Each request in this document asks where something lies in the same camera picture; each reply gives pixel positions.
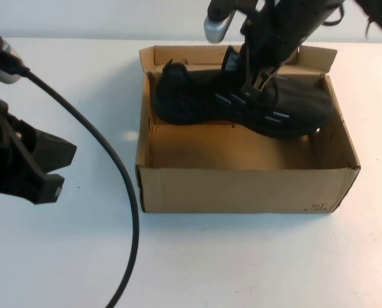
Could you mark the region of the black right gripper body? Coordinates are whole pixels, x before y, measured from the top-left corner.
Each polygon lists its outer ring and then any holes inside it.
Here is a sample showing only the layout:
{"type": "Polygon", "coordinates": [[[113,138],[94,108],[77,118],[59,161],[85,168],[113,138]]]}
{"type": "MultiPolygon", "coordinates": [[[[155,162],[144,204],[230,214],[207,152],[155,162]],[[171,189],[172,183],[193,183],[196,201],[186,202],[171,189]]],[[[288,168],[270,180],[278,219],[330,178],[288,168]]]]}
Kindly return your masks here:
{"type": "Polygon", "coordinates": [[[266,1],[258,11],[241,8],[251,21],[243,25],[244,58],[249,72],[278,70],[294,51],[339,8],[338,1],[266,1]]]}

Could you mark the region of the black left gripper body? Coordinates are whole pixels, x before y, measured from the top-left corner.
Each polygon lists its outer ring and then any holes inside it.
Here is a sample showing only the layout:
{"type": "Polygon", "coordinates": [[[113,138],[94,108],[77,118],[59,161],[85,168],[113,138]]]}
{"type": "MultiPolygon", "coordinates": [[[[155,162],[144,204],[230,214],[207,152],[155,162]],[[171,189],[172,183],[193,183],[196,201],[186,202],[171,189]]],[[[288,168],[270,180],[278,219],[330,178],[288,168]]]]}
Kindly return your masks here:
{"type": "Polygon", "coordinates": [[[0,194],[47,203],[47,171],[37,162],[37,147],[45,142],[46,132],[11,115],[0,99],[0,194]]]}

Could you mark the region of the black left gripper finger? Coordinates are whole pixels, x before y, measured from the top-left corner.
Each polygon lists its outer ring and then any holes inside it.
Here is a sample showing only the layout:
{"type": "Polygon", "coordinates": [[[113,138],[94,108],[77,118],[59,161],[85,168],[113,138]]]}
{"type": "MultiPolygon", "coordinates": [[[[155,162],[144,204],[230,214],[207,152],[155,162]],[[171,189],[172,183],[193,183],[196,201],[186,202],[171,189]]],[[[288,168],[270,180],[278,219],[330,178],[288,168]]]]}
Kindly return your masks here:
{"type": "Polygon", "coordinates": [[[45,175],[39,178],[35,184],[36,192],[34,193],[33,203],[39,205],[57,202],[64,181],[64,177],[57,174],[45,175]]]}
{"type": "Polygon", "coordinates": [[[33,160],[45,173],[71,165],[77,147],[55,135],[43,132],[20,120],[21,140],[33,160]]]}

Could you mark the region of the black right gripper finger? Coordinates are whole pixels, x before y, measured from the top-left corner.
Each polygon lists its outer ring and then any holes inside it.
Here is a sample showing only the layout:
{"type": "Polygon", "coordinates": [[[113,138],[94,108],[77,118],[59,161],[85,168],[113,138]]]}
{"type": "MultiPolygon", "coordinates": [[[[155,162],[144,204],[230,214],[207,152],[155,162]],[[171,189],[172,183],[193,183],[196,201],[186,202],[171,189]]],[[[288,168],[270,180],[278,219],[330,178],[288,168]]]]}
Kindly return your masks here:
{"type": "Polygon", "coordinates": [[[243,65],[240,59],[240,52],[233,46],[228,46],[221,65],[221,71],[224,73],[241,72],[243,65]]]}
{"type": "Polygon", "coordinates": [[[265,84],[277,73],[278,68],[246,69],[244,97],[258,97],[265,84]]]}

